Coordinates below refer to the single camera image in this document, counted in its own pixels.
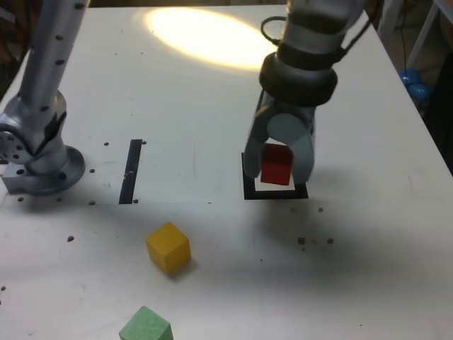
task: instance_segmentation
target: black tape strip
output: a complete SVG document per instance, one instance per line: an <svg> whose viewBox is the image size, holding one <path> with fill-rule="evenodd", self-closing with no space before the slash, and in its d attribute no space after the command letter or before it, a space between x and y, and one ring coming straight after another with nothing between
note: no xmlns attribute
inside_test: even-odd
<svg viewBox="0 0 453 340"><path fill-rule="evenodd" d="M140 152L142 140L131 140L125 169L125 177L122 180L120 201L118 204L132 204L134 199L135 180L139 171Z"/></svg>
<svg viewBox="0 0 453 340"><path fill-rule="evenodd" d="M301 200L309 197L305 183L297 185L294 190L256 191L255 179L247 176L243 170L243 153L241 158L244 200Z"/></svg>

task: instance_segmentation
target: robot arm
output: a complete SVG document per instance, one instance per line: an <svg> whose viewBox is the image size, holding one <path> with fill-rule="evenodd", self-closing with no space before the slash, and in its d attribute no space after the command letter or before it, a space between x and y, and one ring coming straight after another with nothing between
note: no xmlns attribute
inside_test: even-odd
<svg viewBox="0 0 453 340"><path fill-rule="evenodd" d="M10 193L48 195L84 174L81 153L64 145L66 101L58 91L88 0L44 0L21 89L0 115L2 179Z"/></svg>
<svg viewBox="0 0 453 340"><path fill-rule="evenodd" d="M314 114L326 103L337 84L332 65L339 62L369 27L347 48L341 44L348 29L359 18L366 0L289 0L286 27L276 53L261 67L263 87L244 152L244 170L257 177L266 140L286 144L294 155L294 184L308 181L314 166ZM263 26L273 19L263 21Z"/></svg>
<svg viewBox="0 0 453 340"><path fill-rule="evenodd" d="M277 52L260 72L263 92L244 152L249 176L259 174L271 137L292 150L294 183L308 180L315 109L332 96L337 76L331 67L347 52L341 43L365 1L289 0L283 37L273 41ZM44 0L21 89L0 115L0 157L9 161L2 179L10 193L56 193L85 171L81 153L62 140L67 112L58 87L88 3Z"/></svg>

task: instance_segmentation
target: wooden block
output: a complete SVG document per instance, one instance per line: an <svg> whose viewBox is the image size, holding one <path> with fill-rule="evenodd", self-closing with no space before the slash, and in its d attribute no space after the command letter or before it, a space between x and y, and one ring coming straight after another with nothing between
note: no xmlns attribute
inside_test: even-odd
<svg viewBox="0 0 453 340"><path fill-rule="evenodd" d="M291 179L292 157L292 151L286 145L266 144L261 165L261 181L288 186Z"/></svg>
<svg viewBox="0 0 453 340"><path fill-rule="evenodd" d="M120 331L121 340L173 340L171 326L152 310L142 307Z"/></svg>
<svg viewBox="0 0 453 340"><path fill-rule="evenodd" d="M170 222L147 237L147 247L151 259L166 273L190 260L189 239Z"/></svg>

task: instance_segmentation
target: black square outline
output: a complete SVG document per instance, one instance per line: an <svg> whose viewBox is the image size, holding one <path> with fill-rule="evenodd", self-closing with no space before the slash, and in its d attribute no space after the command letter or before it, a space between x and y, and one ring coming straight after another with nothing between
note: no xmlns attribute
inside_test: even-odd
<svg viewBox="0 0 453 340"><path fill-rule="evenodd" d="M248 177L243 170L243 152L241 160L244 200L302 200L309 197L305 183L296 185L294 190L256 191L255 179Z"/></svg>

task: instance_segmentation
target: blue object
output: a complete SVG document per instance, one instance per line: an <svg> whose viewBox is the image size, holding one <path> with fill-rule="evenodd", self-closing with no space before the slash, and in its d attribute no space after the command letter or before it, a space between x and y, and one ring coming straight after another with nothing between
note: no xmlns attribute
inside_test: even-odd
<svg viewBox="0 0 453 340"><path fill-rule="evenodd" d="M420 74L416 69L406 69L406 71L403 70L399 72L399 78L406 87L407 85L418 84L422 81Z"/></svg>
<svg viewBox="0 0 453 340"><path fill-rule="evenodd" d="M428 106L431 89L424 84L412 84L406 87L417 110L422 111Z"/></svg>
<svg viewBox="0 0 453 340"><path fill-rule="evenodd" d="M424 84L412 84L408 86L408 93L412 99L425 102L430 100L431 89Z"/></svg>

